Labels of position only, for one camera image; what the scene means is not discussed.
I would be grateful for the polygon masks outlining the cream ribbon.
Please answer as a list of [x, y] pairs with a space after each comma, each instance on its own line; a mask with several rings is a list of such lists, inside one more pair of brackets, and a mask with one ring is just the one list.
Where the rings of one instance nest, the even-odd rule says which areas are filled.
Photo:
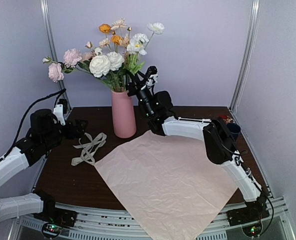
[[81, 138], [78, 140], [79, 145], [74, 145], [75, 149], [81, 149], [81, 154], [79, 157], [74, 157], [71, 160], [72, 166], [77, 166], [80, 163], [88, 163], [91, 166], [95, 166], [95, 158], [94, 155], [97, 150], [103, 147], [106, 143], [107, 135], [103, 132], [99, 133], [95, 138], [92, 137], [89, 133], [84, 134], [89, 142], [81, 143]]

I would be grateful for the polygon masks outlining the orange flower stem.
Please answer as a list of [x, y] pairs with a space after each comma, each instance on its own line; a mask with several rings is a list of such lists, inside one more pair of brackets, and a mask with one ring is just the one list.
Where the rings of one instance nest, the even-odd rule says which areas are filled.
[[123, 37], [117, 35], [115, 30], [120, 27], [120, 24], [114, 23], [112, 26], [103, 23], [99, 26], [99, 31], [104, 34], [104, 38], [99, 41], [101, 49], [107, 49], [104, 53], [110, 61], [110, 70], [106, 75], [102, 75], [104, 82], [114, 91], [124, 91], [124, 78], [122, 68], [124, 65], [124, 56], [119, 52], [120, 43]]

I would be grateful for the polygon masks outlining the peach rose flower stem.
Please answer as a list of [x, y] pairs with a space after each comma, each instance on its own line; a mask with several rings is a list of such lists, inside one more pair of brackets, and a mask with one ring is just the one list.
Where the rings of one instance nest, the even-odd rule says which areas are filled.
[[104, 47], [104, 45], [101, 43], [99, 46], [94, 47], [92, 42], [88, 41], [85, 47], [88, 49], [88, 51], [82, 54], [81, 62], [89, 61], [91, 58], [103, 54], [102, 47]]

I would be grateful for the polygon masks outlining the lilac carnation flower stem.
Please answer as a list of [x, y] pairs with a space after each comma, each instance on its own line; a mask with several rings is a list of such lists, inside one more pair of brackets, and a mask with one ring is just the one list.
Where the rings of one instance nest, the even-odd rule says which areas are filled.
[[78, 71], [91, 75], [93, 78], [95, 78], [89, 71], [89, 64], [91, 59], [85, 62], [81, 62], [82, 54], [83, 53], [80, 50], [73, 48], [67, 50], [64, 53], [62, 61], [55, 61], [49, 56], [44, 57], [42, 59], [42, 63], [48, 64], [48, 77], [56, 83], [62, 81], [65, 75]]

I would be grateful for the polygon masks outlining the pink wrapping paper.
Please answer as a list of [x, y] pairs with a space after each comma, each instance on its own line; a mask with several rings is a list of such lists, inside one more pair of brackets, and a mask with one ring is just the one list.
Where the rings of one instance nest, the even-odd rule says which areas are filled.
[[237, 190], [201, 140], [150, 131], [95, 164], [107, 186], [154, 240], [198, 237]]

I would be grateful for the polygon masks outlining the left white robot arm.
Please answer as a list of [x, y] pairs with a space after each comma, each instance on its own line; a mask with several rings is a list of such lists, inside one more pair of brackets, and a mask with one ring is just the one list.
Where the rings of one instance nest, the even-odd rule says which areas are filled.
[[[26, 136], [15, 141], [0, 158], [0, 187], [19, 172], [33, 166], [63, 140], [82, 138], [88, 122], [83, 119], [68, 121], [63, 116], [63, 105], [53, 110], [39, 109], [30, 115], [30, 128]], [[27, 195], [0, 198], [0, 222], [22, 215], [36, 214], [49, 222], [60, 217], [55, 199], [42, 190]]]

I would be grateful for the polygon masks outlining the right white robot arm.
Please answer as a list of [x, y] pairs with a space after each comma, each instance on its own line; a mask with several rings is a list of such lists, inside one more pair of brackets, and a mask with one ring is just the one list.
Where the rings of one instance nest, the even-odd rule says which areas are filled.
[[167, 91], [153, 91], [157, 69], [148, 68], [146, 73], [126, 71], [128, 95], [136, 96], [139, 106], [146, 116], [150, 130], [160, 136], [180, 136], [201, 140], [205, 144], [207, 158], [220, 165], [232, 177], [241, 191], [245, 208], [244, 217], [254, 221], [267, 211], [268, 197], [256, 181], [249, 167], [236, 147], [236, 139], [231, 135], [221, 117], [215, 119], [192, 119], [178, 117], [173, 111], [170, 94]]

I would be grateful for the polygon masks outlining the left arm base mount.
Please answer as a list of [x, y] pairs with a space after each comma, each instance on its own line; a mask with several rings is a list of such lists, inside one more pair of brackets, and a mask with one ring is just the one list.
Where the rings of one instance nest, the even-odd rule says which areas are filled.
[[77, 212], [67, 209], [55, 208], [54, 215], [48, 216], [45, 213], [34, 213], [35, 219], [43, 221], [41, 233], [47, 240], [52, 240], [62, 233], [74, 227]]

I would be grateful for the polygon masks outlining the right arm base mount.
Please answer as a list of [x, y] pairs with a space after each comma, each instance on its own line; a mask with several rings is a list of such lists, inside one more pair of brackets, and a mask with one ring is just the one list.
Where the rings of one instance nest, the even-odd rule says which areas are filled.
[[226, 214], [229, 225], [241, 226], [243, 234], [251, 239], [261, 236], [264, 231], [262, 220], [270, 216], [268, 210], [259, 212], [248, 207], [229, 210]]

